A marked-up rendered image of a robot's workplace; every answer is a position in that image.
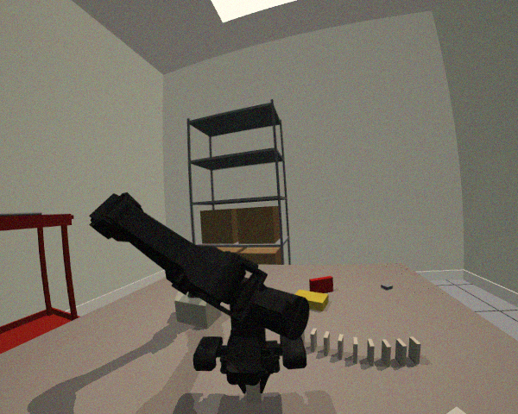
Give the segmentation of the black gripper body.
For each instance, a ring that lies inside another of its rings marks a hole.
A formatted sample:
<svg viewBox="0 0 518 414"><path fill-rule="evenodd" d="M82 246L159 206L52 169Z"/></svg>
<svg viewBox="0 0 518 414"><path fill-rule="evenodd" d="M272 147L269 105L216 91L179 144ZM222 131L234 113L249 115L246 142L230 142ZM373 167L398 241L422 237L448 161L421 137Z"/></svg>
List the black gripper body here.
<svg viewBox="0 0 518 414"><path fill-rule="evenodd" d="M283 366L287 369L304 368L306 364L306 350L301 336L293 341L280 336L280 343L276 340L265 340L266 328L257 323L237 323L231 319L231 336L251 338L262 336L265 348L274 349L274 365L279 365L282 356ZM212 371L216 367L216 358L220 357L221 367L225 369L227 362L227 346L219 336L203 337L193 355L193 368L196 371Z"/></svg>

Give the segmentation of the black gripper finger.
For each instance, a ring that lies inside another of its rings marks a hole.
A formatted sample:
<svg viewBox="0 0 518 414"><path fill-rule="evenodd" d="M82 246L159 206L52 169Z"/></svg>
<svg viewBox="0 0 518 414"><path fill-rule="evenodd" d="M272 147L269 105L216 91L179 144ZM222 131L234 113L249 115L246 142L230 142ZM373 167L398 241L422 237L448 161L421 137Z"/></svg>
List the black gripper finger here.
<svg viewBox="0 0 518 414"><path fill-rule="evenodd" d="M226 374L226 370L225 369L222 369L222 367L220 368L220 373L222 374ZM242 390L242 392L245 394L246 393L246 385L239 385L240 389Z"/></svg>
<svg viewBox="0 0 518 414"><path fill-rule="evenodd" d="M278 373L280 371L280 360L279 365L274 365L274 373ZM263 390L267 384L268 379L260 378L260 391L263 393Z"/></svg>

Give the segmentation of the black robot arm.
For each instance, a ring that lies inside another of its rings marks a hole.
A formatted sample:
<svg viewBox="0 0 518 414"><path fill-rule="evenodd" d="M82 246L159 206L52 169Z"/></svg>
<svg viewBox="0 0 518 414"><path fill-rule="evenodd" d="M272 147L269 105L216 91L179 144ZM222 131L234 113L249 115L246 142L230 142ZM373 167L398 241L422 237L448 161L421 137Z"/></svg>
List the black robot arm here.
<svg viewBox="0 0 518 414"><path fill-rule="evenodd" d="M113 193L93 211L90 226L107 239L129 242L163 268L175 290L200 298L237 323L257 323L297 340L310 315L307 298L267 287L256 263L214 246L197 246L143 212L128 192ZM252 273L245 278L246 272ZM231 310L221 306L228 304ZM274 373L274 349L262 336L231 336L225 370L230 385L255 386Z"/></svg>

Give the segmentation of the yellow flat block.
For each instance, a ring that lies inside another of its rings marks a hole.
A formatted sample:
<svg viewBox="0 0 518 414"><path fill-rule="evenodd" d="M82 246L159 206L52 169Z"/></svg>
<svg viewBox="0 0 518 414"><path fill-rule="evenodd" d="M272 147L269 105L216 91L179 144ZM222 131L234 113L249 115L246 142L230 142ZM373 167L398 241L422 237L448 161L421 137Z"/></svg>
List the yellow flat block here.
<svg viewBox="0 0 518 414"><path fill-rule="evenodd" d="M309 303L309 309L313 309L316 311L323 311L326 305L328 304L329 300L329 295L321 292L317 293L306 290L298 290L295 293L295 295L307 298L307 302Z"/></svg>

